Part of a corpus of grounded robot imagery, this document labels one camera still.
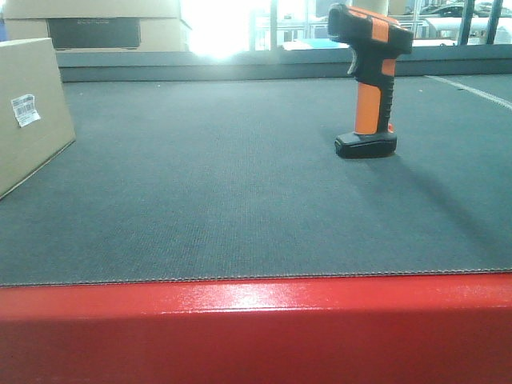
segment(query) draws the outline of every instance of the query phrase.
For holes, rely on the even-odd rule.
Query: barcode label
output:
[[[32,94],[23,95],[20,98],[11,100],[10,103],[13,106],[14,115],[21,128],[41,120],[41,116],[39,116],[35,109],[35,96]]]

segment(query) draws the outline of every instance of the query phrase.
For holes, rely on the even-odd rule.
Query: orange barcode scanner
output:
[[[392,154],[397,147],[397,136],[389,124],[394,68],[400,54],[412,52],[412,32],[381,14],[333,4],[328,33],[332,41],[344,42],[352,49],[348,73],[359,83],[355,130],[336,138],[336,153],[342,158]]]

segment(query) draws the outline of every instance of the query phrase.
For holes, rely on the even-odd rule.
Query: red edge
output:
[[[512,309],[512,274],[284,278],[0,289],[0,322],[260,310]]]
[[[512,274],[0,289],[0,382],[504,384]]]

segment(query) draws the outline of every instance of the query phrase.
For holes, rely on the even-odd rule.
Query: orange grip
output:
[[[358,88],[358,109],[355,117],[356,134],[375,134],[378,128],[381,90],[362,82]]]

